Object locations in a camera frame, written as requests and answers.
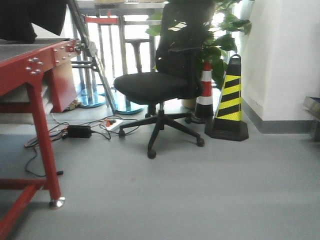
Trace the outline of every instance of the power adapter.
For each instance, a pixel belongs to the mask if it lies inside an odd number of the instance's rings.
[[[69,125],[67,128],[69,138],[88,139],[92,135],[90,126]]]

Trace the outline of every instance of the office chair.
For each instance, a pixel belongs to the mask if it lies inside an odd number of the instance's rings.
[[[196,73],[196,62],[210,28],[213,12],[214,4],[211,0],[167,3],[162,13],[160,41],[155,53],[157,72],[126,74],[114,80],[114,87],[126,95],[128,100],[141,105],[159,104],[158,114],[119,127],[119,137],[123,138],[125,128],[155,124],[147,145],[147,156],[150,159],[156,157],[152,147],[165,125],[196,137],[199,147],[205,145],[199,133],[175,121],[190,117],[191,113],[165,114],[164,102],[176,98],[192,99],[202,93],[203,86]]]

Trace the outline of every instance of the chair wheel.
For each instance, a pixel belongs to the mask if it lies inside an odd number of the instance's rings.
[[[154,159],[156,157],[156,155],[157,155],[157,153],[155,150],[153,150],[153,149],[148,150],[148,158]]]
[[[192,122],[192,119],[191,119],[191,116],[187,116],[184,121],[187,123],[187,124],[190,124]]]
[[[198,147],[203,147],[205,145],[205,140],[199,137],[196,139],[196,144],[198,145]]]
[[[124,138],[126,135],[125,131],[123,129],[120,129],[119,131],[119,138]]]

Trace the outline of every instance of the traffic cone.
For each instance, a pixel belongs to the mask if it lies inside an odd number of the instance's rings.
[[[243,141],[249,138],[248,126],[242,120],[241,57],[231,56],[214,119],[205,124],[204,133],[215,139]]]
[[[211,64],[209,62],[203,63],[201,82],[203,85],[203,93],[196,98],[194,109],[195,119],[193,118],[192,121],[204,124],[204,119],[211,118],[214,115]]]

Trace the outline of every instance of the chair seat cushion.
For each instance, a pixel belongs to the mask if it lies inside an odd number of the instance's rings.
[[[128,100],[142,105],[179,98],[188,91],[186,79],[160,72],[126,74],[113,84]]]

